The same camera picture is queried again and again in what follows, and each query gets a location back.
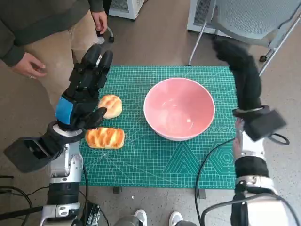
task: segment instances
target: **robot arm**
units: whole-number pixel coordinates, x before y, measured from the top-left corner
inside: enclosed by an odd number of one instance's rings
[[[215,42],[220,60],[226,61],[233,72],[237,89],[238,109],[233,155],[236,173],[235,196],[240,200],[254,194],[276,194],[265,159],[263,140],[285,122],[277,111],[261,105],[261,81],[252,56],[229,42]],[[262,197],[232,205],[233,226],[288,226],[286,211],[281,201]]]
[[[57,106],[57,121],[48,125],[46,133],[38,138],[20,138],[4,151],[23,173],[50,165],[48,199],[42,210],[40,226],[80,226],[87,223],[88,219],[84,222],[77,220],[83,169],[79,142],[87,129],[99,126],[107,111],[106,108],[95,108],[98,91],[107,80],[112,52],[107,51],[102,57],[100,53],[100,45],[95,44],[81,63],[75,64],[69,78],[70,85]]]

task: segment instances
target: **black glove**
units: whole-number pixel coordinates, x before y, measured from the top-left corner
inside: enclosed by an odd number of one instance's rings
[[[213,48],[217,58],[227,62],[234,75],[239,109],[261,107],[261,80],[254,58],[228,41],[214,41]]]

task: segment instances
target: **pink bowl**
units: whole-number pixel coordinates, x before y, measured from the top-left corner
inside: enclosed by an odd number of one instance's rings
[[[148,124],[162,137],[188,140],[204,132],[214,118],[214,102],[199,83],[185,78],[166,79],[150,89],[144,101]]]

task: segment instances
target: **human hand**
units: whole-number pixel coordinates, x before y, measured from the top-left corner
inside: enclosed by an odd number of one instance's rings
[[[95,28],[100,34],[105,33],[108,28],[108,16],[105,12],[91,12],[95,22]]]
[[[30,53],[25,53],[22,60],[12,67],[13,71],[33,79],[45,76],[45,68],[45,65]]]

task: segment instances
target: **bread roll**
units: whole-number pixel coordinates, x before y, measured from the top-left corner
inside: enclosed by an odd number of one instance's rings
[[[122,102],[118,96],[106,95],[98,103],[98,108],[106,107],[108,110],[104,115],[105,119],[112,119],[119,116],[122,112]]]
[[[97,128],[88,130],[86,142],[91,148],[122,148],[125,134],[122,129]]]

